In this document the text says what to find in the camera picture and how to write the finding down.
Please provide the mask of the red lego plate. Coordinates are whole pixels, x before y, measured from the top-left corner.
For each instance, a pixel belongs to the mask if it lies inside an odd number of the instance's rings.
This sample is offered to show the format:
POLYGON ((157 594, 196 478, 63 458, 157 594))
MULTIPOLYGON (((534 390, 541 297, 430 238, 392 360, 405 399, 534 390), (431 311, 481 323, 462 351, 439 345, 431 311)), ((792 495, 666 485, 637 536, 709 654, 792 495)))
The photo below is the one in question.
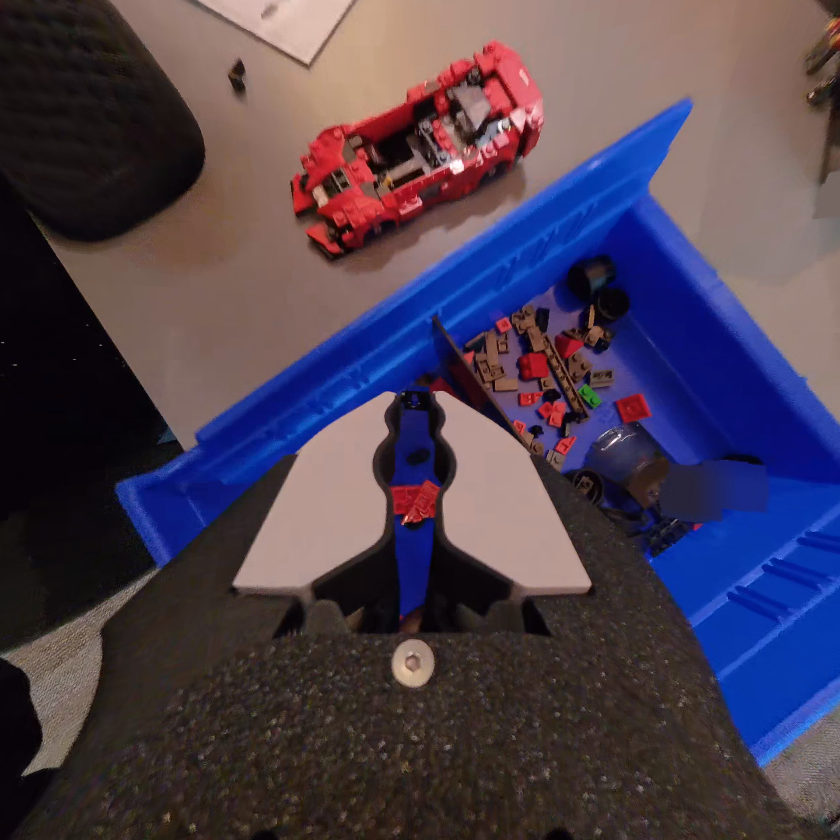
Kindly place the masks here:
POLYGON ((421 485, 392 486, 393 511, 404 526, 435 519, 440 487, 431 480, 421 485))

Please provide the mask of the blue bin with lego pieces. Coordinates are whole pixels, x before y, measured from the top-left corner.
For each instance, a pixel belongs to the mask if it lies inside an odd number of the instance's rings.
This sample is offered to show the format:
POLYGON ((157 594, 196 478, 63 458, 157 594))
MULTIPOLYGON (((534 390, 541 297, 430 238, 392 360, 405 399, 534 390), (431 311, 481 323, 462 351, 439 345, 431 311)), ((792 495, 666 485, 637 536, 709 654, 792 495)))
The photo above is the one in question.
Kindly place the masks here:
POLYGON ((466 343, 606 256, 629 313, 598 366, 616 383, 583 425, 576 469, 640 395, 640 426, 675 462, 759 459, 765 512, 725 512, 654 568, 695 629, 731 717, 766 765, 838 705, 838 422, 648 185, 690 115, 678 101, 532 197, 196 433, 164 467, 117 485, 154 562, 171 561, 281 456, 345 411, 445 365, 437 317, 466 343))

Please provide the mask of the white instruction sheet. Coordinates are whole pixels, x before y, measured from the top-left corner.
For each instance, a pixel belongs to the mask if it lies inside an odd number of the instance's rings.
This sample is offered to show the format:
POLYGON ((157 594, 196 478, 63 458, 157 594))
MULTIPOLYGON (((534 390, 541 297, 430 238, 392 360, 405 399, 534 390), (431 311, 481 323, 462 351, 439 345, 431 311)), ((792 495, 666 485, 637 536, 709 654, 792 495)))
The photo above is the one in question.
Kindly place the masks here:
POLYGON ((354 1, 195 1, 262 43, 310 67, 354 1))

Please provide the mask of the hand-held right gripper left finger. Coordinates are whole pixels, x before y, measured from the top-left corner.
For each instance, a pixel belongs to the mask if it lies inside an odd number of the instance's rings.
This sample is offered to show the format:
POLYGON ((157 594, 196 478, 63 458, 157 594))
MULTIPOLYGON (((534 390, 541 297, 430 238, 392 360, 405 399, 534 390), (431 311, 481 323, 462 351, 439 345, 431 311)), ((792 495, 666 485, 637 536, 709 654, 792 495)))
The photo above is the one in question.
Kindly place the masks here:
POLYGON ((395 392, 376 395, 298 450, 233 579, 238 594, 314 599, 318 585, 385 545, 399 405, 395 392))

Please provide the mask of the pile of small lego pieces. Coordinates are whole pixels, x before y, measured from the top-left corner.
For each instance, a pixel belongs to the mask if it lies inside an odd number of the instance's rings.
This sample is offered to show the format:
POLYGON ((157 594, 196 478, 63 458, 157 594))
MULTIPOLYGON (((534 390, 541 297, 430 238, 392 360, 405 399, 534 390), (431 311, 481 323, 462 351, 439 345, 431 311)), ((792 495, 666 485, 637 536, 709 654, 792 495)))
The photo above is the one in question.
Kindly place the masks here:
POLYGON ((528 303, 466 342, 455 371, 465 390, 478 386, 471 397, 477 408, 495 399, 502 422, 562 470, 583 449, 583 433, 595 431, 594 420, 607 420, 608 407, 620 429, 653 418, 648 397, 620 390, 618 369, 603 359, 615 336, 593 304, 571 323, 545 304, 528 303))

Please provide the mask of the red lego car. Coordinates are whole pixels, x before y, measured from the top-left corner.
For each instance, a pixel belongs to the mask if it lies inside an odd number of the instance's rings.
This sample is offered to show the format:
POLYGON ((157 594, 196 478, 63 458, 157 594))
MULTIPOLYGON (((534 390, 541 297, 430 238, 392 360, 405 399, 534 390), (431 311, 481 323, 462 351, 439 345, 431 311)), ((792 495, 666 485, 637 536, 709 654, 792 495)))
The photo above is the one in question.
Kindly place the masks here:
POLYGON ((362 249, 428 209, 514 168, 543 129, 543 95, 499 41, 411 87, 403 102, 320 132, 290 181, 293 211, 328 259, 362 249))

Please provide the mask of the black mesh chair back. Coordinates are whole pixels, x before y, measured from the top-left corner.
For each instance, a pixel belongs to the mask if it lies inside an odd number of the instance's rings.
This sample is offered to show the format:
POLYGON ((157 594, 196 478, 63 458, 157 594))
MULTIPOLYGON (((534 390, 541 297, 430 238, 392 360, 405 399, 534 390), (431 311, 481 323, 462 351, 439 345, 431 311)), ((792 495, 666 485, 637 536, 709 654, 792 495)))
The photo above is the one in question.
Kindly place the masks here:
POLYGON ((60 237, 116 238, 203 171, 192 111, 106 1, 1 2, 2 178, 60 237))

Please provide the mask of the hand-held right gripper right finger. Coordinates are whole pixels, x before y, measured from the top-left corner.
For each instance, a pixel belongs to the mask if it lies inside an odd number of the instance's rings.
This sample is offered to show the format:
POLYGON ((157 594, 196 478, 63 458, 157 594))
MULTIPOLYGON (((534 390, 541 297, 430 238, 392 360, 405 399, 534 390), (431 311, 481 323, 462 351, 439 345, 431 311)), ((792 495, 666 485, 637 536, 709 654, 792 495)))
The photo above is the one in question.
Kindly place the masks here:
POLYGON ((520 438, 445 392, 434 410, 446 477, 430 591, 448 599, 588 593, 590 576, 520 438))

